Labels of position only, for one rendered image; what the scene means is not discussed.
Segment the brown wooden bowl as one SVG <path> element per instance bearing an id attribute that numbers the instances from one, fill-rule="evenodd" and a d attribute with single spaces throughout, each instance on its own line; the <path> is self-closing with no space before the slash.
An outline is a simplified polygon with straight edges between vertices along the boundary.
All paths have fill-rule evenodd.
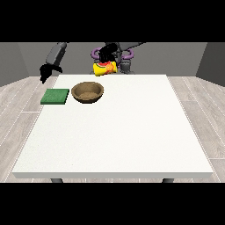
<path id="1" fill-rule="evenodd" d="M 71 89 L 73 98 L 82 104 L 97 102 L 102 97 L 103 93 L 104 87 L 96 82 L 78 83 Z"/>

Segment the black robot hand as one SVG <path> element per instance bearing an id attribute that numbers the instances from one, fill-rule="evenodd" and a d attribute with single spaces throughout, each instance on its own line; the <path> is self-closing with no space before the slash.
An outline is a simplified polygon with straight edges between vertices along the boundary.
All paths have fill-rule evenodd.
<path id="1" fill-rule="evenodd" d="M 62 73 L 62 68 L 60 66 L 46 63 L 40 67 L 40 80 L 42 83 L 45 83 L 47 79 L 52 76 L 53 70 Z"/>
<path id="2" fill-rule="evenodd" d="M 108 45 L 105 45 L 99 50 L 99 61 L 102 63 L 105 62 L 114 62 L 115 57 L 113 55 L 114 52 L 118 50 L 118 46 L 115 43 L 111 43 Z"/>

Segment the green square pad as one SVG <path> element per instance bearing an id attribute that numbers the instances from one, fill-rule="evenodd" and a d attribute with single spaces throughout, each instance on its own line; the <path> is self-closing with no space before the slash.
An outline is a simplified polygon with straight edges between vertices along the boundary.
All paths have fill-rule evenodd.
<path id="1" fill-rule="evenodd" d="M 42 105 L 64 105 L 69 89 L 46 89 L 40 103 Z"/>

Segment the yellow cup with melon print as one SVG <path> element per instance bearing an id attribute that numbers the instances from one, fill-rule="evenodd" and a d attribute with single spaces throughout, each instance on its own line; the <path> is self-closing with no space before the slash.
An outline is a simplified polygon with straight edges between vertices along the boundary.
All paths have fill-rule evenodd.
<path id="1" fill-rule="evenodd" d="M 98 62 L 93 64 L 93 72 L 95 76 L 103 76 L 116 73 L 118 71 L 116 62 Z"/>

